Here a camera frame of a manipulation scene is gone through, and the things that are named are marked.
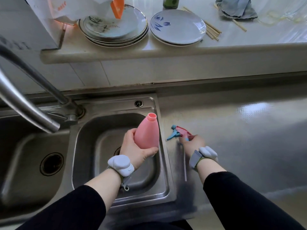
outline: white plate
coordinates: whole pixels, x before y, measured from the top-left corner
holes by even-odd
[[[199,41],[197,41],[197,42],[190,43],[190,44],[175,44],[175,43],[172,44],[172,43],[163,41],[162,39],[156,37],[156,35],[155,35],[152,31],[151,31],[151,33],[152,33],[153,37],[154,37],[156,40],[158,40],[158,41],[160,41],[160,42],[162,42],[162,43],[164,43],[164,44],[167,44],[167,45],[169,45],[169,46],[175,46],[175,47],[187,47],[187,46],[194,45],[194,44],[198,43],[199,41],[201,41],[201,40],[199,40]]]
[[[94,41],[90,40],[89,38],[87,38],[87,39],[88,39],[90,42],[92,42],[93,44],[96,44],[96,45],[101,46],[101,47],[107,47],[107,48],[122,48],[122,47],[131,46],[131,45],[133,45],[133,44],[136,44],[136,43],[142,41],[142,39],[144,39],[144,38],[146,37],[147,33],[148,33],[148,29],[147,29],[147,31],[145,31],[144,35],[143,35],[142,37],[140,37],[138,40],[136,40],[136,41],[134,41],[134,42],[132,42],[132,43],[130,43],[130,44],[128,44],[128,45],[124,45],[124,46],[112,46],[112,45],[105,46],[105,45],[99,44],[98,42],[94,42]]]
[[[104,38],[102,36],[94,35],[93,33],[86,30],[86,28],[83,25],[83,21],[81,19],[79,20],[79,28],[87,38],[103,43],[117,44],[117,43],[133,41],[134,39],[138,38],[140,35],[142,35],[145,32],[148,26],[148,22],[144,14],[135,7],[127,4],[125,5],[125,7],[134,8],[134,13],[136,14],[138,20],[137,28],[125,36],[122,36],[120,38]]]
[[[150,29],[156,37],[175,44],[198,42],[206,33],[206,25],[200,17],[178,9],[155,14],[150,21]]]
[[[93,39],[91,39],[91,38],[89,38],[89,37],[87,37],[87,36],[86,36],[86,37],[88,38],[88,40],[90,40],[90,41],[92,41],[92,42],[94,42],[94,43],[96,43],[96,44],[98,44],[98,45],[100,45],[100,46],[118,47],[118,46],[127,46],[127,45],[130,45],[130,44],[133,44],[134,42],[139,41],[140,38],[142,38],[144,35],[147,34],[147,32],[148,32],[148,27],[147,27],[147,29],[143,32],[143,34],[141,34],[138,38],[134,39],[133,41],[124,42],[124,43],[118,43],[118,44],[114,44],[114,43],[113,43],[113,44],[110,44],[110,43],[99,42],[99,41],[93,40]]]
[[[89,16],[83,20],[82,24],[88,32],[96,36],[119,38],[137,28],[138,18],[135,8],[126,6],[121,19]]]

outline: cloth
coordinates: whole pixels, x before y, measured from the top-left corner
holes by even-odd
[[[226,230],[303,230],[296,220],[230,172],[210,174],[204,183],[210,203]],[[97,230],[106,215],[105,204],[83,185],[21,225],[18,230]],[[143,223],[129,230],[180,230],[167,223]]]
[[[230,19],[255,19],[256,11],[251,7],[251,0],[216,0],[219,15]]]

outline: sink drain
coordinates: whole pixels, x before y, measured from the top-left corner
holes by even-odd
[[[119,155],[119,154],[120,154],[120,149],[121,149],[121,147],[119,147],[118,149],[116,149],[116,150],[115,150],[115,152],[114,152],[114,156],[117,156],[117,155]]]
[[[53,152],[45,156],[40,163],[40,172],[44,176],[52,176],[59,172],[64,164],[64,157],[58,152]]]

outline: white wrist device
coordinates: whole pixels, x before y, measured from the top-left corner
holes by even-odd
[[[116,170],[121,176],[128,177],[134,172],[134,167],[126,155],[117,155],[108,160],[108,165]]]

